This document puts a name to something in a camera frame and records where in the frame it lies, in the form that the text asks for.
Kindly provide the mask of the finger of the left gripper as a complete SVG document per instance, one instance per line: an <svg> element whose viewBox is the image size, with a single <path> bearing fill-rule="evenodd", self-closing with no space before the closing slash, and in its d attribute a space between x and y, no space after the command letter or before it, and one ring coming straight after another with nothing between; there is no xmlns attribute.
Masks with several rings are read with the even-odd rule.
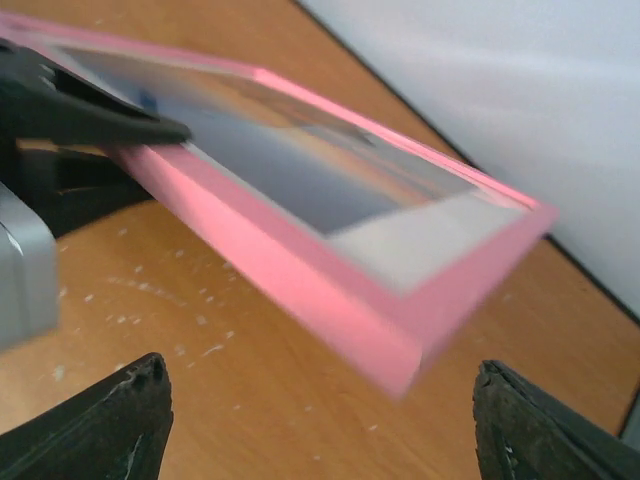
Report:
<svg viewBox="0 0 640 480"><path fill-rule="evenodd" d="M173 145L187 126L130 105L40 53L1 41L1 136L57 145Z"/></svg>

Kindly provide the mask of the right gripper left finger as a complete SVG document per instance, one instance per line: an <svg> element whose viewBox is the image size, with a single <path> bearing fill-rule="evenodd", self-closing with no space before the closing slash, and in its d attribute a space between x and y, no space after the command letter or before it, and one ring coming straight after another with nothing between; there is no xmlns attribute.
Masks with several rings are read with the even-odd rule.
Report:
<svg viewBox="0 0 640 480"><path fill-rule="evenodd" d="M3 479L157 479L174 420L161 354L146 354L1 435Z"/></svg>

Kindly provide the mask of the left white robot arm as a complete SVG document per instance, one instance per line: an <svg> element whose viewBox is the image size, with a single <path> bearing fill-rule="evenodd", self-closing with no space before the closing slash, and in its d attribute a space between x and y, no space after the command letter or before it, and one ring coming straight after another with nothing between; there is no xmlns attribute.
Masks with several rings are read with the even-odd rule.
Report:
<svg viewBox="0 0 640 480"><path fill-rule="evenodd" d="M1 347L58 321L56 241L145 198L108 149L180 145L185 125L1 40Z"/></svg>

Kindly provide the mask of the sunset photo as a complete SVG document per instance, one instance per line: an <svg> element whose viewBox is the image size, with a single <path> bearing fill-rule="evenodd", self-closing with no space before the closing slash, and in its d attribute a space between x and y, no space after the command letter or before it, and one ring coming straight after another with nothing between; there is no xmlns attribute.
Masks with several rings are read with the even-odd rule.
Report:
<svg viewBox="0 0 640 480"><path fill-rule="evenodd" d="M314 230L477 192L468 180L246 76L65 47L84 72L171 117L192 144Z"/></svg>

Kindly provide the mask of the pink picture frame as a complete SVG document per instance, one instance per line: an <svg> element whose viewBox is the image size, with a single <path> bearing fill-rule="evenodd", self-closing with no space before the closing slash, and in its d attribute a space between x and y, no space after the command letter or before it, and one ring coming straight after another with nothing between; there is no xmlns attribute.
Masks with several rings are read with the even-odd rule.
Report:
<svg viewBox="0 0 640 480"><path fill-rule="evenodd" d="M553 221L548 206L266 69L11 13L2 14L1 33L135 106L82 72L63 48L246 76L476 185L473 194L322 234L224 169L192 137L112 153L256 287L391 395L408 389Z"/></svg>

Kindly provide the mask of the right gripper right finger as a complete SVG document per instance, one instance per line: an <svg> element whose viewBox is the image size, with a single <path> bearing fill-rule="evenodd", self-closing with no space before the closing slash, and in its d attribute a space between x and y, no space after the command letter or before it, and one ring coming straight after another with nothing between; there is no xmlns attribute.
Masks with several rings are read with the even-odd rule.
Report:
<svg viewBox="0 0 640 480"><path fill-rule="evenodd" d="M637 479L639 451L500 361L479 366L473 389L483 479Z"/></svg>

